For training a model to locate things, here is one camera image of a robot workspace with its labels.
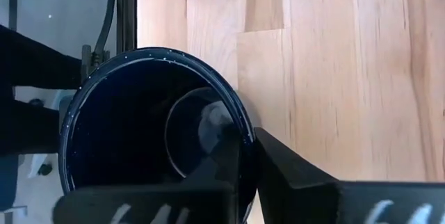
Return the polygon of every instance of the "white floor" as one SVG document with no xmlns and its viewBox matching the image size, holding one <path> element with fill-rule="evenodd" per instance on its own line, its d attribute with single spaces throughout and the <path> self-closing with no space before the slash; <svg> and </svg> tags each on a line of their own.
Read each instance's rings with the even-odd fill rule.
<svg viewBox="0 0 445 224">
<path fill-rule="evenodd" d="M 63 54 L 81 57 L 81 46 L 94 46 L 102 27 L 106 0 L 18 0 L 17 31 L 38 42 L 46 44 Z M 8 26 L 9 0 L 0 0 L 0 24 Z M 115 21 L 108 37 L 106 49 L 115 55 Z M 16 98 L 27 102 L 40 98 L 49 106 L 54 99 L 54 90 L 17 88 Z M 56 155 L 50 155 L 54 169 L 47 176 L 27 178 L 31 155 L 26 155 L 19 167 L 15 206 L 28 206 L 26 218 L 15 218 L 14 223 L 49 224 L 51 210 L 62 196 L 58 179 Z"/>
</svg>

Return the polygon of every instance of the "wooden surface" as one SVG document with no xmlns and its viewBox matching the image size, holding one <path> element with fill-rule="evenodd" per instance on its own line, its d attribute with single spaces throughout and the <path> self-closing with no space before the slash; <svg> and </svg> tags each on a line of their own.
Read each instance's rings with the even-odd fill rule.
<svg viewBox="0 0 445 224">
<path fill-rule="evenodd" d="M 206 61 L 338 178 L 445 179 L 445 0 L 138 0 L 138 46 Z"/>
</svg>

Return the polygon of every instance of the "wooden table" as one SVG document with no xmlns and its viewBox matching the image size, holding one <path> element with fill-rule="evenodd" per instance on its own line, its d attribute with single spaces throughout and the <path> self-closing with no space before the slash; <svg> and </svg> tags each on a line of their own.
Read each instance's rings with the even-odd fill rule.
<svg viewBox="0 0 445 224">
<path fill-rule="evenodd" d="M 444 181 L 445 0 L 138 0 L 137 15 L 139 47 L 206 61 L 332 175 Z"/>
</svg>

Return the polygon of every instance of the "black cable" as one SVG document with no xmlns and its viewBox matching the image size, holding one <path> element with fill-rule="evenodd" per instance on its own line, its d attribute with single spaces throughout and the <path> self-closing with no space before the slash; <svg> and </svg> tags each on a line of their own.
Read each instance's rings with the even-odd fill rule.
<svg viewBox="0 0 445 224">
<path fill-rule="evenodd" d="M 102 24 L 102 30 L 100 31 L 99 38 L 97 39 L 96 47 L 94 50 L 94 53 L 96 55 L 102 55 L 102 53 L 104 52 L 106 39 L 108 38 L 108 34 L 110 33 L 111 22 L 113 21 L 114 3 L 115 0 L 107 1 L 104 23 Z"/>
</svg>

